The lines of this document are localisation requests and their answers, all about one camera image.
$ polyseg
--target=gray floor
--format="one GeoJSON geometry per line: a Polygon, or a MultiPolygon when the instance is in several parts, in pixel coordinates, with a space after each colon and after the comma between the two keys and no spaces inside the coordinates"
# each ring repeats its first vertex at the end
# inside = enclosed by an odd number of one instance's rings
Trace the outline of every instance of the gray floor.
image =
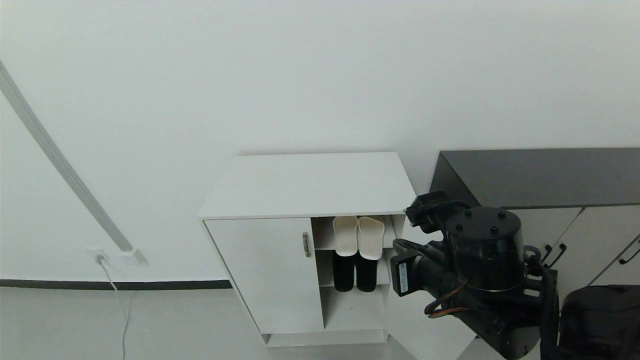
{"type": "MultiPolygon", "coordinates": [[[[388,344],[266,348],[233,290],[123,291],[127,360],[393,359],[388,344]]],[[[0,289],[2,360],[122,358],[124,319],[112,291],[0,289]]]]}

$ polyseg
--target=power cord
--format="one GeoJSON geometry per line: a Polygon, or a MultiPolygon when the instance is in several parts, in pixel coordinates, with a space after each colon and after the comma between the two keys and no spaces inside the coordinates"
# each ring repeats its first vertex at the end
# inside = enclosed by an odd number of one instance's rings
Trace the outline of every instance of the power cord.
{"type": "Polygon", "coordinates": [[[100,265],[100,267],[104,270],[104,273],[107,275],[107,279],[109,279],[109,283],[111,284],[111,287],[116,291],[116,297],[118,298],[118,304],[120,304],[120,310],[122,310],[122,316],[124,316],[124,320],[125,320],[124,332],[122,333],[122,360],[125,360],[125,357],[127,356],[127,351],[126,351],[125,346],[124,346],[124,339],[125,339],[125,336],[127,336],[127,328],[129,327],[129,317],[127,316],[127,313],[125,313],[125,311],[124,311],[124,306],[122,306],[122,301],[120,301],[120,295],[118,294],[118,288],[116,288],[115,284],[111,280],[111,276],[109,276],[109,272],[107,271],[107,268],[104,267],[104,264],[102,264],[102,261],[104,261],[104,256],[102,256],[100,254],[95,256],[96,264],[100,265]]]}

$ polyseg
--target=slipper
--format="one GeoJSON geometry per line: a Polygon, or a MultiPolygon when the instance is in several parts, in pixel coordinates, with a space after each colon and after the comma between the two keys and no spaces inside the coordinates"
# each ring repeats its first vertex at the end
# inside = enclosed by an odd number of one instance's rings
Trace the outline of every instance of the slipper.
{"type": "Polygon", "coordinates": [[[333,252],[333,287],[341,292],[347,292],[353,289],[353,267],[355,265],[356,256],[340,256],[333,252]]]}
{"type": "Polygon", "coordinates": [[[335,217],[333,219],[333,287],[340,292],[353,289],[353,267],[358,253],[358,218],[335,217]]]}
{"type": "Polygon", "coordinates": [[[358,252],[358,218],[335,217],[333,219],[335,251],[340,256],[352,256],[358,252]]]}
{"type": "Polygon", "coordinates": [[[356,285],[370,293],[376,289],[378,260],[382,258],[385,223],[371,217],[358,219],[358,253],[356,257],[356,285]]]}
{"type": "Polygon", "coordinates": [[[385,234],[385,223],[373,217],[358,219],[358,250],[368,260],[382,258],[382,243],[385,234]]]}

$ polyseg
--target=black bag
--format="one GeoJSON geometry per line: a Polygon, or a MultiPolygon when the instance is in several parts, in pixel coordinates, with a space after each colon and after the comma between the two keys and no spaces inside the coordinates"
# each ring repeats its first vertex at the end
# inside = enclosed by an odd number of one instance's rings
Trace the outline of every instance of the black bag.
{"type": "Polygon", "coordinates": [[[640,286],[587,286],[564,300],[559,346],[577,358],[640,359],[639,335],[640,286]]]}

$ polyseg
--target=cabinet door handle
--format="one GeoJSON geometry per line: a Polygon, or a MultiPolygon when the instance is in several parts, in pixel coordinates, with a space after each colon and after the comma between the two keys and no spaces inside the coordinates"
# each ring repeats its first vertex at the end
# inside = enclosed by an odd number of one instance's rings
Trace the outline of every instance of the cabinet door handle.
{"type": "Polygon", "coordinates": [[[545,260],[549,257],[549,254],[551,254],[551,250],[553,250],[554,248],[551,247],[551,245],[545,245],[545,255],[542,257],[542,260],[540,260],[541,264],[545,263],[545,260]]]}
{"type": "Polygon", "coordinates": [[[620,263],[620,265],[624,265],[624,264],[628,263],[629,261],[632,261],[634,259],[634,257],[636,255],[638,255],[638,252],[640,252],[640,249],[637,249],[636,252],[633,255],[631,255],[631,258],[628,258],[627,260],[620,259],[620,260],[618,260],[618,262],[620,263]]]}
{"type": "Polygon", "coordinates": [[[545,265],[545,268],[551,268],[551,266],[554,266],[554,264],[558,261],[558,259],[560,259],[560,257],[564,254],[564,252],[566,251],[566,245],[565,244],[560,244],[560,254],[558,254],[558,256],[556,257],[555,260],[553,260],[553,262],[551,264],[549,264],[549,266],[545,265]]]}
{"type": "Polygon", "coordinates": [[[302,245],[305,247],[305,256],[311,258],[311,252],[309,251],[309,235],[302,233],[302,245]]]}

